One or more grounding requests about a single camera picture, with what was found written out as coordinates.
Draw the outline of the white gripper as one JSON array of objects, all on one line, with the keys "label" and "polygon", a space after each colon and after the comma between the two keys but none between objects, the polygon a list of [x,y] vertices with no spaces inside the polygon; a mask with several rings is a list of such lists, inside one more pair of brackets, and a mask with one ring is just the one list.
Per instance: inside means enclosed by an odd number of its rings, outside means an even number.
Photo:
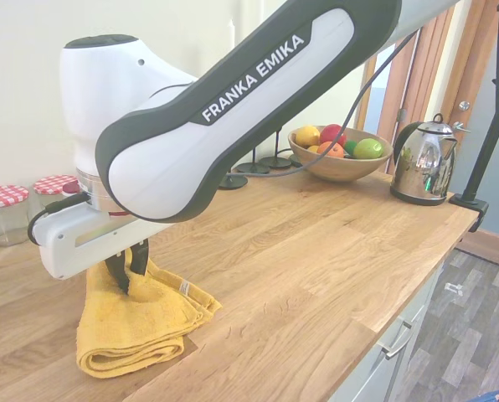
[{"label": "white gripper", "polygon": [[[78,204],[39,219],[33,235],[43,265],[53,278],[68,279],[105,260],[111,277],[127,294],[130,281],[126,272],[147,273],[147,238],[169,227],[133,215],[111,216]],[[126,257],[131,258],[127,271]]]}]

